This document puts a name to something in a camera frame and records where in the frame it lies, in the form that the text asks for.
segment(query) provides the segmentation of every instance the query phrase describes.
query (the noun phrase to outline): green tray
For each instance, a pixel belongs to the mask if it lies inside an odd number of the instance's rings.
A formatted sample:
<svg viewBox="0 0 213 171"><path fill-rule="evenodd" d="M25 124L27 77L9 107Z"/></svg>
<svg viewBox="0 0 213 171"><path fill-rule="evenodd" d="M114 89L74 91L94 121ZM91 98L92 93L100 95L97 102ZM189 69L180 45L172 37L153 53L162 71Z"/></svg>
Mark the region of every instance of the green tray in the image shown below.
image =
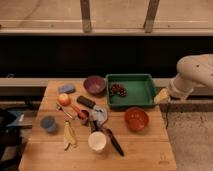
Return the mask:
<svg viewBox="0 0 213 171"><path fill-rule="evenodd" d="M125 97L110 96L112 83L122 84L127 92ZM106 75L107 103L110 108L139 106L152 108L155 106L156 89L150 74L108 74Z"/></svg>

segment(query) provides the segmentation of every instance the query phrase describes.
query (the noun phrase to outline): blue sponge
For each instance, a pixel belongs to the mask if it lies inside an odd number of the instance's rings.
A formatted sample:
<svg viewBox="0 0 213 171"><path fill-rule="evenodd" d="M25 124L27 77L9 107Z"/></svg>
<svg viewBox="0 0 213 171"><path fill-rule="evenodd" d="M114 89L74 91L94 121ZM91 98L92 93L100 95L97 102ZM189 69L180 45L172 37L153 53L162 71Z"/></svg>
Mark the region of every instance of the blue sponge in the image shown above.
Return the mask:
<svg viewBox="0 0 213 171"><path fill-rule="evenodd" d="M61 87L58 87L59 93L72 93L75 91L75 87L72 84L65 84Z"/></svg>

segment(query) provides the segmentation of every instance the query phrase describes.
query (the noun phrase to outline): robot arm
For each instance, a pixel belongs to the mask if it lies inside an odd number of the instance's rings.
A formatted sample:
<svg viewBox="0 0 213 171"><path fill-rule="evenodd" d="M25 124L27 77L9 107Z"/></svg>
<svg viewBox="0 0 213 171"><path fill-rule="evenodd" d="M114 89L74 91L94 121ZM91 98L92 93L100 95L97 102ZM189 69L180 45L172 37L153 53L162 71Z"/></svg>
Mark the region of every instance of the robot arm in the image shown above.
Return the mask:
<svg viewBox="0 0 213 171"><path fill-rule="evenodd" d="M177 71L167 87L170 96L186 99L197 84L213 89L213 54L183 57L177 63Z"/></svg>

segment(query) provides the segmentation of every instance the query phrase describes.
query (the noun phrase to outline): orange bowl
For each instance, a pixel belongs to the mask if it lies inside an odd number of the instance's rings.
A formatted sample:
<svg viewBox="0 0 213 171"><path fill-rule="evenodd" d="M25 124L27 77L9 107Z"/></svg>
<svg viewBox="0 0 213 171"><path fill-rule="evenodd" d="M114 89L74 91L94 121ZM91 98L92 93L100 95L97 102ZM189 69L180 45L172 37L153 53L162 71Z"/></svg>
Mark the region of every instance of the orange bowl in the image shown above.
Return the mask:
<svg viewBox="0 0 213 171"><path fill-rule="evenodd" d="M105 80L97 75L89 76L84 80L84 88L92 95L100 95L106 88Z"/></svg>
<svg viewBox="0 0 213 171"><path fill-rule="evenodd" d="M125 122L130 130L141 131L147 126L149 117L141 108L130 107L125 112Z"/></svg>

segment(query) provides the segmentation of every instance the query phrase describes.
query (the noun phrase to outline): wooden table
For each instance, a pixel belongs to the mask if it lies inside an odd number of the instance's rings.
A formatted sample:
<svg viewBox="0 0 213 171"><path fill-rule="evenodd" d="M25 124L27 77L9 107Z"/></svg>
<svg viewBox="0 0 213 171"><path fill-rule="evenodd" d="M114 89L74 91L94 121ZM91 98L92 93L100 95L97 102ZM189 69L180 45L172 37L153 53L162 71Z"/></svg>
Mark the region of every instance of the wooden table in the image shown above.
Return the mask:
<svg viewBox="0 0 213 171"><path fill-rule="evenodd" d="M72 103L81 109L88 109L76 102L79 95L84 95L99 106L108 110L108 121L105 125L111 128L122 146L125 157L121 157L113 148L110 141L105 153L95 154L88 146L87 139L90 128L82 126L78 119L71 122L78 139L77 148L63 149L64 120L68 119L61 111L57 111L55 103L58 97L57 88L66 83L76 87L76 92L70 94ZM48 83L43 100L29 141L25 148L20 171L175 171L176 163L170 146L167 132L164 127L162 115L158 106L146 109L150 122L141 133L128 130L124 122L124 111L111 110L106 97L89 95L82 86L82 80L51 81ZM54 135L45 133L39 126L43 116L54 115L58 130Z"/></svg>

